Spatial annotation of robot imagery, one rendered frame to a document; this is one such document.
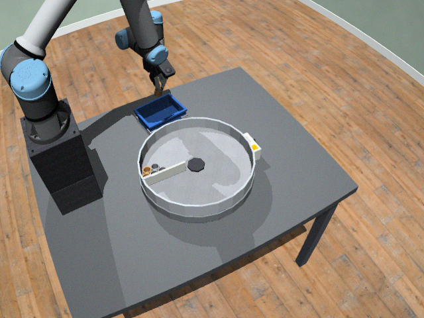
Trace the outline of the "blue crate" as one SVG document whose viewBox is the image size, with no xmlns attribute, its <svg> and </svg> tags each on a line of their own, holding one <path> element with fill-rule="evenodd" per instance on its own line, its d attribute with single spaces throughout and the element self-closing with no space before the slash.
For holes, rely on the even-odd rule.
<svg viewBox="0 0 424 318">
<path fill-rule="evenodd" d="M 165 124 L 187 118 L 187 109 L 170 93 L 141 105 L 133 111 L 136 113 L 135 119 L 147 129 L 149 135 Z"/>
</svg>

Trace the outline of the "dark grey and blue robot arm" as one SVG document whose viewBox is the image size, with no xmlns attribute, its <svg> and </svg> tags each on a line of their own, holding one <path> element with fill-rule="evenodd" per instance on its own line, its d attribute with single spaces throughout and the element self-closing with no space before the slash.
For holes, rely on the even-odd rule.
<svg viewBox="0 0 424 318">
<path fill-rule="evenodd" d="M 46 46 L 77 0 L 45 0 L 24 35 L 0 55 L 0 70 L 25 115 L 26 133 L 36 144 L 50 144 L 67 131 L 70 118 L 58 101 L 48 66 Z M 167 60 L 162 14 L 150 11 L 147 0 L 120 0 L 129 27 L 115 35 L 121 50 L 131 48 L 164 78 L 176 71 Z M 32 58 L 32 59 L 31 59 Z"/>
</svg>

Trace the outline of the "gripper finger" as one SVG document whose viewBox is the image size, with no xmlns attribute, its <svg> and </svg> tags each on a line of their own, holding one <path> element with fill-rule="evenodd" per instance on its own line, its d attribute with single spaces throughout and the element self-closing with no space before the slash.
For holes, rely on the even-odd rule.
<svg viewBox="0 0 424 318">
<path fill-rule="evenodd" d="M 168 78 L 165 79 L 162 74 L 158 74 L 158 77 L 160 77 L 160 80 L 159 80 L 161 82 L 161 87 L 160 88 L 163 91 L 164 86 L 166 85 L 166 82 L 167 82 L 167 79 Z"/>
<path fill-rule="evenodd" d="M 160 84 L 159 84 L 159 80 L 160 80 L 160 77 L 158 77 L 157 75 L 154 75 L 153 74 L 153 70 L 150 72 L 150 75 L 149 75 L 149 78 L 150 78 L 150 80 L 152 81 L 152 83 L 153 83 L 153 85 L 154 85 L 154 87 L 159 91 L 159 92 L 161 92 L 161 88 L 160 88 Z"/>
</svg>

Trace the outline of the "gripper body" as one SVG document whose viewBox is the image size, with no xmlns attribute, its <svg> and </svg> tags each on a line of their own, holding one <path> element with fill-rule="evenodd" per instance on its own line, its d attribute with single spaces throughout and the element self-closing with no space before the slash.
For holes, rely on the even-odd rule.
<svg viewBox="0 0 424 318">
<path fill-rule="evenodd" d="M 157 68 L 157 66 L 153 66 L 152 64 L 150 64 L 149 62 L 147 62 L 145 59 L 142 59 L 143 62 L 143 68 L 149 73 L 152 71 L 153 69 L 153 74 L 157 75 L 161 74 L 161 72 L 159 71 L 159 69 Z"/>
</svg>

